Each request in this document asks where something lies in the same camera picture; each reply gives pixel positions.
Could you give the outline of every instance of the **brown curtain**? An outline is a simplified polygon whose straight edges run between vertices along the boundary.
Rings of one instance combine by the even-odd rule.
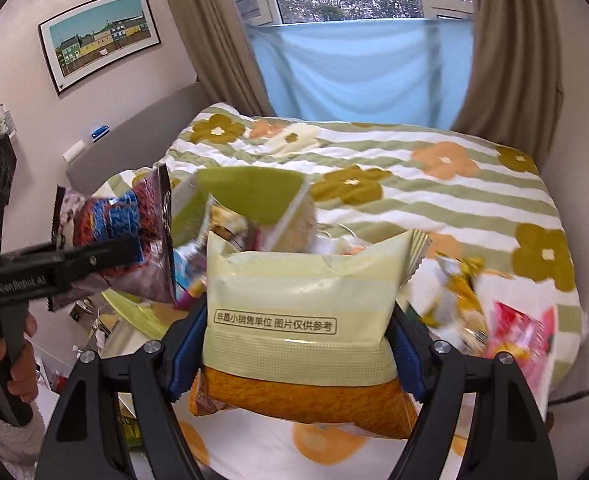
[[[563,101],[553,0],[474,0],[474,57],[452,129],[513,146],[542,164]]]
[[[245,115],[274,115],[234,0],[168,1],[208,97]]]

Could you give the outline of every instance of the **sleeve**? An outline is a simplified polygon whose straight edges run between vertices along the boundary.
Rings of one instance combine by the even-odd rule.
[[[46,428],[36,404],[34,416],[23,428],[16,428],[0,419],[0,459],[17,480],[32,480]]]

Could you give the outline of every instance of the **sky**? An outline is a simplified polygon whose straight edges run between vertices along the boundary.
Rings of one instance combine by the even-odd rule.
[[[117,0],[103,4],[50,27],[52,44],[57,47],[62,41],[68,40],[76,34],[83,37],[86,34],[98,32],[106,26],[107,22],[116,22],[116,20],[142,15],[143,9],[140,0]]]

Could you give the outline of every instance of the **blue gripper pad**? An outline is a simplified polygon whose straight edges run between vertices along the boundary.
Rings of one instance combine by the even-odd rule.
[[[172,362],[172,380],[168,392],[172,402],[176,402],[182,394],[190,389],[196,373],[201,365],[201,354],[206,336],[208,310],[202,308],[194,320],[188,335],[181,343]]]
[[[403,389],[411,393],[417,402],[425,402],[429,389],[424,380],[423,363],[420,354],[397,319],[396,313],[389,320],[386,337],[392,348]]]

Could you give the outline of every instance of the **bed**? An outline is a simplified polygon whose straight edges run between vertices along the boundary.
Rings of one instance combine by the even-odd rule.
[[[110,134],[113,143],[119,135]],[[576,358],[583,315],[567,242],[535,165],[517,150],[416,126],[248,118],[229,105],[213,104],[181,131],[158,162],[167,165],[174,183],[199,168],[217,166],[254,164],[308,174],[317,219],[332,235],[348,229],[369,242],[410,228],[431,235],[428,258],[405,292],[419,312],[439,290],[433,272],[436,251],[482,256],[486,271],[478,293],[484,309],[503,301],[537,317],[556,306],[546,384],[559,384]],[[142,165],[153,163],[148,155]],[[81,159],[68,171],[75,186],[83,164]],[[148,171],[131,168],[118,168],[97,194],[121,195]],[[111,299],[122,310],[149,309],[145,302]],[[158,326],[137,328],[158,336]],[[543,413],[547,392],[537,397]],[[175,408],[195,456],[230,480],[287,480],[301,473],[313,480],[386,478],[404,446],[243,410],[196,418],[185,400]],[[465,430],[457,430],[442,478],[455,478],[465,443]]]

